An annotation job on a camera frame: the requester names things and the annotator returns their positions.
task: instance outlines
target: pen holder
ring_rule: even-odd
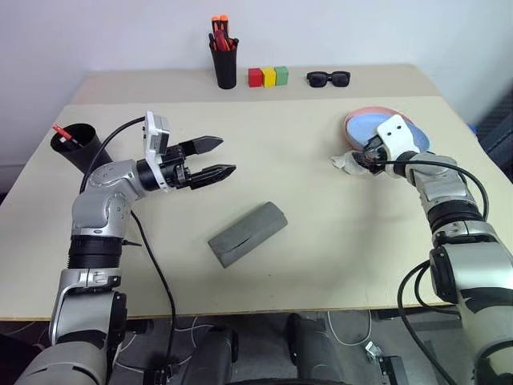
[[[237,85],[237,47],[233,51],[214,51],[212,46],[210,46],[210,51],[214,60],[217,85],[224,90],[234,88]]]
[[[62,137],[58,133],[51,138],[50,146],[74,164],[82,173],[86,173],[89,164],[91,164],[102,145],[96,135],[96,130],[91,125],[85,123],[72,124],[65,127],[64,130],[69,132],[83,147],[72,148],[71,146],[66,146],[60,141]],[[111,162],[111,157],[103,150],[96,161],[96,167]]]

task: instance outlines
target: tabletop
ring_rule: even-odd
[[[220,136],[214,151],[191,156],[191,171],[236,164],[226,180],[191,191],[152,192],[134,205],[176,300],[178,314],[396,306],[404,275],[428,258],[431,233],[417,191],[386,175],[349,176],[330,157],[348,148],[341,125],[365,106],[393,108],[486,186],[489,222],[513,249],[513,187],[430,81],[411,66],[344,67],[351,84],[309,87],[289,68],[289,85],[216,87],[212,71],[91,74],[56,123],[89,123],[104,139],[146,110],[168,118],[171,143]],[[66,267],[71,205],[81,174],[50,148],[50,131],[0,206],[0,319],[48,319],[60,270]],[[142,159],[141,128],[127,129],[107,151],[114,160]],[[477,189],[472,187],[481,204]],[[272,201],[289,224],[224,269],[208,239]],[[139,241],[131,223],[127,239]],[[130,317],[169,314],[145,250],[124,247],[119,290]],[[426,302],[440,300],[426,278]],[[414,305],[413,287],[405,304]]]

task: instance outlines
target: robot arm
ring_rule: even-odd
[[[374,174],[405,177],[418,190],[433,234],[433,289],[458,308],[475,356],[476,383],[511,381],[513,257],[479,213],[463,176],[448,167],[422,164],[456,162],[418,153],[406,127],[399,115],[391,117],[354,159]]]
[[[148,112],[144,122],[144,160],[124,160],[97,168],[72,209],[68,267],[61,272],[50,323],[52,346],[39,354],[18,385],[105,384],[118,345],[124,339],[126,295],[119,259],[131,207],[150,191],[191,189],[228,177],[233,165],[216,165],[191,174],[187,156],[211,151],[223,140],[203,136],[167,147],[165,118]]]

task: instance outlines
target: white cloth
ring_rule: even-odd
[[[365,175],[369,172],[369,170],[363,168],[360,164],[357,163],[357,161],[353,158],[353,152],[355,151],[348,151],[341,156],[332,156],[331,160],[333,166],[339,169],[343,169],[350,175]]]

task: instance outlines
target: black sunglasses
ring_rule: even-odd
[[[311,87],[324,87],[330,81],[335,87],[349,86],[351,74],[346,71],[335,71],[332,74],[315,71],[306,74],[306,79]]]

